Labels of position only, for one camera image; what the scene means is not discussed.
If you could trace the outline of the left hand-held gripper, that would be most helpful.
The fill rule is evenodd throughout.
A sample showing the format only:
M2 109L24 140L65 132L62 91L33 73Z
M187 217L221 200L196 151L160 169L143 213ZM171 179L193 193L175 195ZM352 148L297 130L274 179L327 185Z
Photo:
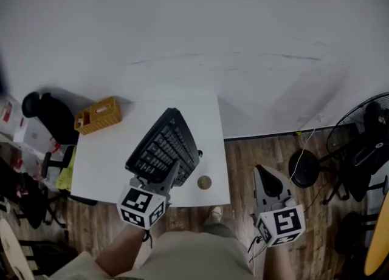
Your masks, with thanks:
M139 176L132 177L129 184L123 187L117 202L120 219L149 230L170 206L170 190L179 170L180 162L177 160L162 183L149 183Z

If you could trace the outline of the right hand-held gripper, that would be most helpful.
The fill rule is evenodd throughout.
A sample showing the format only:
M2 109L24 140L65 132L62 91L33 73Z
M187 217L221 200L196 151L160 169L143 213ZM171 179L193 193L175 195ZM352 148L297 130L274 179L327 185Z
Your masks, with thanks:
M253 169L256 209L251 215L254 226L267 247L295 242L306 230L303 205L292 197L288 178L265 165ZM274 203L260 212L268 203Z

